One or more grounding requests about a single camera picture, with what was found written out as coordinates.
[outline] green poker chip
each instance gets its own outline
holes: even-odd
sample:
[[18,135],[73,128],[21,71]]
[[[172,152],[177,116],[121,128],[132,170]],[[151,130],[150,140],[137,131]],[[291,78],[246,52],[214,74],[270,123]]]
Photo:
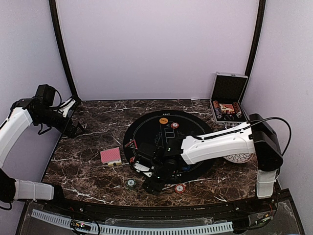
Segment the green poker chip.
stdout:
[[127,181],[126,186],[130,189],[134,188],[136,186],[136,180],[130,179]]

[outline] red poker chip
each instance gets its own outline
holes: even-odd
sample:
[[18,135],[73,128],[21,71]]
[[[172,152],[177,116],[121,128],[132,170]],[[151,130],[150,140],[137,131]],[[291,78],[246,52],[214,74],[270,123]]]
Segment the red poker chip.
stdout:
[[185,185],[179,184],[179,185],[175,186],[175,192],[176,193],[183,193],[183,192],[185,192],[185,190],[186,190]]
[[179,124],[178,124],[177,122],[173,122],[172,125],[171,125],[171,127],[172,127],[173,129],[177,129],[177,128],[179,127]]

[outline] black metal frame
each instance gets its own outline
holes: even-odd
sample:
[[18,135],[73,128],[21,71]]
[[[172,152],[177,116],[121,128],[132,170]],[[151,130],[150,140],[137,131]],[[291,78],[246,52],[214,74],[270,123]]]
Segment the black metal frame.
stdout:
[[[57,40],[57,44],[58,44],[59,53],[60,53],[60,57],[62,60],[64,72],[65,72],[66,77],[67,77],[68,86],[70,88],[72,95],[75,95],[78,97],[78,93],[77,93],[77,90],[76,90],[76,87],[74,84],[74,80],[73,80],[73,77],[72,77],[72,74],[71,74],[71,71],[69,68],[69,63],[68,63],[68,59],[67,59],[67,55],[66,55],[66,51],[65,51],[65,47],[64,47],[64,42],[63,42],[63,38],[62,38],[62,34],[61,34],[61,28],[60,28],[60,22],[59,22],[59,18],[58,18],[58,10],[57,10],[57,6],[56,6],[56,1],[55,0],[49,0],[49,4],[50,4],[50,12],[51,12],[51,17],[52,17],[52,22],[53,22],[55,38]],[[258,15],[257,15],[255,29],[254,29],[254,35],[253,35],[251,50],[250,50],[248,62],[246,65],[246,71],[245,71],[245,75],[248,76],[248,79],[250,78],[250,75],[251,75],[251,71],[253,68],[253,64],[254,64],[254,60],[255,60],[258,44],[259,44],[259,39],[260,39],[261,29],[262,29],[262,23],[263,23],[263,17],[264,17],[264,12],[265,12],[265,4],[266,4],[266,0],[259,0]]]
[[53,28],[54,28],[54,34],[57,40],[59,53],[60,53],[60,57],[61,57],[62,64],[63,64],[63,69],[67,77],[68,86],[72,95],[78,97],[78,93],[74,84],[72,73],[70,71],[69,64],[68,64],[67,54],[66,54],[65,47],[64,47],[64,42],[62,38],[60,22],[59,22],[59,17],[58,17],[58,10],[57,10],[57,5],[56,5],[55,0],[49,0],[49,5],[50,5],[51,18],[52,18],[52,23],[53,23]]
[[[296,217],[296,222],[301,235],[305,235],[301,220],[296,210],[294,201],[290,194],[289,189],[278,190],[277,199],[279,202],[289,200],[292,206],[292,210]],[[196,218],[214,218],[214,221],[227,220],[234,223],[239,223],[245,220],[248,216],[247,213],[237,211],[239,207],[242,210],[247,209],[254,198],[248,198],[232,202],[222,202],[215,204],[205,204],[197,206],[184,206],[184,207],[129,207],[129,206],[112,206],[112,205],[100,205],[97,203],[88,203],[76,200],[66,199],[64,202],[37,202],[43,206],[43,210],[48,212],[56,212],[67,216],[73,216],[73,211],[61,210],[61,208],[72,207],[74,211],[83,211],[83,215],[75,214],[75,218],[86,219],[91,216],[96,221],[106,221],[108,218],[112,219],[129,219],[129,220],[185,220]],[[26,216],[28,203],[23,208],[22,215],[16,235],[19,235],[22,229],[22,225]]]

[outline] deck of cards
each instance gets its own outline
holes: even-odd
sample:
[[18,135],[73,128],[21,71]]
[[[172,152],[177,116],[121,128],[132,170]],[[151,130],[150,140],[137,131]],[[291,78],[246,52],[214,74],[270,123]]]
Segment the deck of cards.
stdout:
[[101,162],[108,166],[122,165],[119,148],[111,148],[100,152]]

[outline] orange poker chip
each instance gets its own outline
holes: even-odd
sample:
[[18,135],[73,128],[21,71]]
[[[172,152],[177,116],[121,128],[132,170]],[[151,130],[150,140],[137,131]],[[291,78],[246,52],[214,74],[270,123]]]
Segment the orange poker chip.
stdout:
[[179,124],[178,124],[177,122],[173,122],[172,125],[171,125],[171,127],[172,127],[173,129],[177,129],[177,128],[179,127]]
[[175,192],[176,193],[183,193],[183,192],[185,192],[185,190],[186,190],[185,185],[179,184],[179,185],[175,186]]
[[165,117],[162,117],[162,118],[160,118],[159,122],[160,122],[161,124],[167,124],[167,123],[168,123],[168,119],[165,118]]

